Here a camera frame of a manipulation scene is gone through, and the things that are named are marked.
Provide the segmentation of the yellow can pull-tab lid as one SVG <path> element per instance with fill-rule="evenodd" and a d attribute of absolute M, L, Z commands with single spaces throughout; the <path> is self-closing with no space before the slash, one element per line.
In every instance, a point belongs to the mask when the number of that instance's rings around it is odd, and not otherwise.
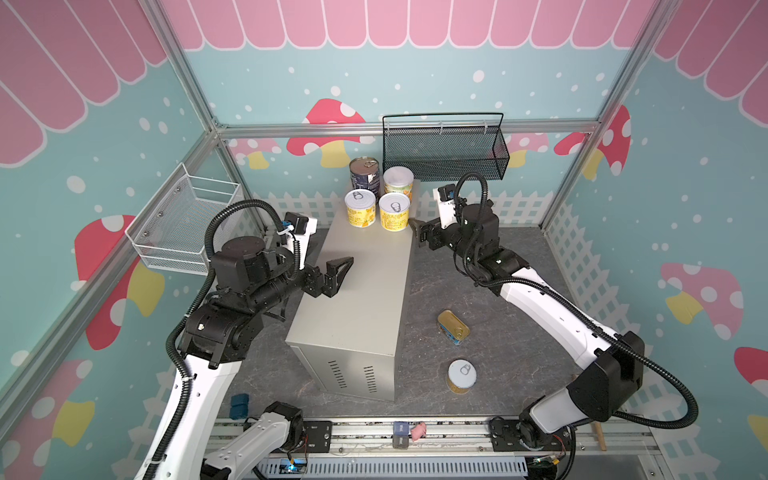
<path fill-rule="evenodd" d="M 386 193 L 379 200 L 381 225 L 387 231 L 405 230 L 408 226 L 409 212 L 410 199 L 403 193 Z"/>
<path fill-rule="evenodd" d="M 351 226 L 367 228 L 376 221 L 377 198 L 367 189 L 353 189 L 344 198 L 347 219 Z"/>
<path fill-rule="evenodd" d="M 448 366 L 446 380 L 453 393 L 466 394 L 477 381 L 477 371 L 468 360 L 456 359 Z"/>

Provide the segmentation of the yellow can white lid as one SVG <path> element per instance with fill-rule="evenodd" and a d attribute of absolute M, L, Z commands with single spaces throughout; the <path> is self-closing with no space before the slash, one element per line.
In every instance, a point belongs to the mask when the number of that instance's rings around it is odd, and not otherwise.
<path fill-rule="evenodd" d="M 393 166 L 385 170 L 383 174 L 384 189 L 386 193 L 400 193 L 412 198 L 413 172 L 403 166 Z"/>

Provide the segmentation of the dark blue tall can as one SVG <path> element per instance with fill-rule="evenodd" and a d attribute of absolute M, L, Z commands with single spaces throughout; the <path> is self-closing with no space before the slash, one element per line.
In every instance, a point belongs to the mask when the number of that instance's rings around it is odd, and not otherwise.
<path fill-rule="evenodd" d="M 354 190 L 364 189 L 380 196 L 380 165 L 373 157 L 358 157 L 349 163 L 351 186 Z"/>

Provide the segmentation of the gold sardine tin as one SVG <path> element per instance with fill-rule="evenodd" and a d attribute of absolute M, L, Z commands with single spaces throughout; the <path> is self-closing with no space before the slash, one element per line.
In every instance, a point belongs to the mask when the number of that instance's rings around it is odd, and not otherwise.
<path fill-rule="evenodd" d="M 451 310 L 444 310 L 437 317 L 437 324 L 446 337 L 460 345 L 470 335 L 470 328 Z"/>

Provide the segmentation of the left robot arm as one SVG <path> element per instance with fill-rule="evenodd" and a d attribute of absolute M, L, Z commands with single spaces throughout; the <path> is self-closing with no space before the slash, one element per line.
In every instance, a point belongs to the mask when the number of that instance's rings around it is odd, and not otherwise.
<path fill-rule="evenodd" d="M 234 214 L 258 209 L 272 219 L 279 241 L 268 248 L 263 239 L 241 236 L 215 248 L 219 227 Z M 289 212 L 280 217 L 267 202 L 247 199 L 218 212 L 204 234 L 209 260 L 203 286 L 166 339 L 165 350 L 176 369 L 169 403 L 139 479 L 242 479 L 271 453 L 289 461 L 308 449 L 302 411 L 274 402 L 218 452 L 206 447 L 219 408 L 246 359 L 266 317 L 284 320 L 292 294 L 335 296 L 354 264 L 351 257 L 327 262 L 320 270 L 306 263 L 304 247 L 315 231 L 313 219 Z"/>

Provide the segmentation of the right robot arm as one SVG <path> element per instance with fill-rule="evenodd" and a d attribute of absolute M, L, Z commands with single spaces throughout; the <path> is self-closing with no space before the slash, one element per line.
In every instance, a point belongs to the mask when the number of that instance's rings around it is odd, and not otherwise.
<path fill-rule="evenodd" d="M 664 430 L 694 424 L 699 407 L 692 392 L 672 373 L 649 359 L 634 332 L 618 333 L 591 318 L 557 292 L 519 254 L 501 246 L 499 218 L 492 210 L 486 178 L 475 172 L 434 191 L 439 216 L 413 220 L 416 240 L 430 249 L 448 248 L 456 270 L 516 306 L 555 339 L 580 368 L 567 386 L 529 404 L 506 437 L 529 451 L 542 450 L 556 433 L 617 417 Z M 651 371 L 682 397 L 685 414 L 654 420 L 623 411 Z"/>

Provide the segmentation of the grey metal cabinet counter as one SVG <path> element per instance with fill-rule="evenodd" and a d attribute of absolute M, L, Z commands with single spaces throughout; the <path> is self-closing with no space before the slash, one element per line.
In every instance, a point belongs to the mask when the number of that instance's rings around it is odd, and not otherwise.
<path fill-rule="evenodd" d="M 351 256 L 338 293 L 305 295 L 285 342 L 323 391 L 393 401 L 413 234 L 349 224 L 340 200 L 317 265 Z"/>

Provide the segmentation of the teal small object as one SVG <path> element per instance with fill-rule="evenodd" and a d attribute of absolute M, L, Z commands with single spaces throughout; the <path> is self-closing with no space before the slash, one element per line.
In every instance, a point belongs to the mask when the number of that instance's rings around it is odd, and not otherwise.
<path fill-rule="evenodd" d="M 249 417 L 250 396 L 246 393 L 235 394 L 230 398 L 229 418 L 245 420 Z"/>

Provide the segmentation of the pink small object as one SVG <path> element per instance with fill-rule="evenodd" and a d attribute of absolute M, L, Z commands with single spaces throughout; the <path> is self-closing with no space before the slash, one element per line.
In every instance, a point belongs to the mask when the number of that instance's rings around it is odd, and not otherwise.
<path fill-rule="evenodd" d="M 426 436 L 427 425 L 424 422 L 416 424 L 410 431 L 410 437 L 413 441 L 418 441 Z"/>

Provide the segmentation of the grey small block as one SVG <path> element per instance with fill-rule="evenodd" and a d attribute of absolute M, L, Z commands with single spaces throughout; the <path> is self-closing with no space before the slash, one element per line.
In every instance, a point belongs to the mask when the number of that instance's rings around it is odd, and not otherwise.
<path fill-rule="evenodd" d="M 410 425 L 408 422 L 396 421 L 393 423 L 392 446 L 394 449 L 407 449 L 410 439 Z"/>

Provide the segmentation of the green circuit board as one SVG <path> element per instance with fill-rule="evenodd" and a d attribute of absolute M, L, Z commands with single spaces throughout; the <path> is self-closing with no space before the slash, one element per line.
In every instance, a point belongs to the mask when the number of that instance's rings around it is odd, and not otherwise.
<path fill-rule="evenodd" d="M 303 475 L 307 472 L 308 464 L 306 460 L 301 459 L 282 459 L 279 464 L 278 473 L 281 475 Z"/>

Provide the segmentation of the wooden toy hammer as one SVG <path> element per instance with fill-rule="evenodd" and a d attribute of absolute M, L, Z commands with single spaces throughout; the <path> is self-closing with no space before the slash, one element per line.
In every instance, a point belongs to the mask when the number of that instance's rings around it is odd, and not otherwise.
<path fill-rule="evenodd" d="M 593 433 L 595 435 L 595 438 L 597 440 L 599 449 L 602 452 L 606 452 L 607 451 L 607 443 L 606 443 L 604 431 L 603 431 L 603 428 L 602 428 L 602 424 L 599 423 L 599 422 L 593 422 L 591 424 L 591 427 L 592 427 Z"/>

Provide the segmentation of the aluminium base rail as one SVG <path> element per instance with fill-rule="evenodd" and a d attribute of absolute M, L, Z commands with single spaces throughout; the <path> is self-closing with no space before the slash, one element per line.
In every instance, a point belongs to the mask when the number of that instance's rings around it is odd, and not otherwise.
<path fill-rule="evenodd" d="M 495 417 L 325 418 L 301 432 L 267 413 L 217 419 L 161 479 L 670 479 L 651 433 L 618 421 L 556 433 L 528 450 Z"/>

